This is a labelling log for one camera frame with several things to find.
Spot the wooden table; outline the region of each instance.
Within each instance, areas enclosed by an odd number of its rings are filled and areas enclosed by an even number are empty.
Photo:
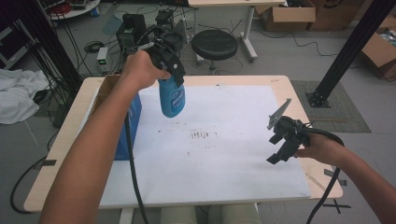
[[[249,6],[247,11],[247,21],[245,32],[241,33],[242,43],[245,48],[247,48],[250,60],[253,61],[258,58],[256,51],[248,39],[250,33],[251,22],[253,20],[254,15],[254,7],[260,5],[278,5],[282,4],[284,1],[281,0],[189,0],[189,5],[194,7],[194,34],[198,33],[198,17],[197,17],[197,9],[199,7],[231,7],[231,6]],[[203,60],[202,57],[197,55],[197,62],[201,62]]]
[[[56,138],[47,160],[56,160],[52,166],[43,166],[28,197],[24,208],[28,211],[40,211],[43,208],[44,201],[50,190],[50,186],[67,154],[69,148],[74,142],[80,123],[83,121],[88,108],[90,107],[92,97],[95,90],[100,87],[103,82],[102,77],[87,78],[68,113],[64,125]],[[294,119],[300,119],[302,122],[308,122],[308,118],[298,100],[298,97],[290,84],[287,77],[284,76],[205,76],[205,77],[185,77],[186,86],[210,86],[216,84],[224,85],[241,85],[241,86],[271,86],[276,100],[279,105],[285,102],[285,99],[291,98],[289,108],[285,115]],[[332,167],[310,159],[299,159],[303,167],[308,187],[311,192],[311,198],[320,198],[327,187],[330,177],[323,174],[324,169],[331,170]],[[338,183],[336,183],[330,193],[330,198],[341,197],[343,191]],[[111,207],[131,207],[136,205],[114,205]],[[121,219],[129,219],[132,216],[133,208],[122,209]]]

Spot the metal stand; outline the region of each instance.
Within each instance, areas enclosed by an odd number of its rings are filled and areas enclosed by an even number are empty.
[[[308,99],[312,107],[321,107],[326,102],[355,57],[395,5],[395,0],[373,1],[332,63],[329,71]]]

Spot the spray bottle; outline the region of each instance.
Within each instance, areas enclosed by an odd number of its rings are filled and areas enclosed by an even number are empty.
[[[146,52],[154,66],[171,74],[170,78],[159,79],[158,82],[163,114],[168,118],[173,118],[183,110],[186,103],[186,92],[183,86],[183,77],[186,74],[184,66],[175,52],[162,42],[154,43],[154,46],[146,49]]]

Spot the floor mat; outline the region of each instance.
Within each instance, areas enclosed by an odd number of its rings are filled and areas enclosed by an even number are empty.
[[[311,107],[306,93],[313,92],[318,81],[292,81],[298,98],[313,126],[317,129],[336,133],[370,133],[371,130],[347,95],[341,83],[338,83],[328,98],[330,107]]]

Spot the white cloth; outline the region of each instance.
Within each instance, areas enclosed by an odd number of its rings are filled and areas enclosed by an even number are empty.
[[[0,123],[13,124],[31,117],[38,110],[35,93],[48,85],[42,71],[0,69]]]

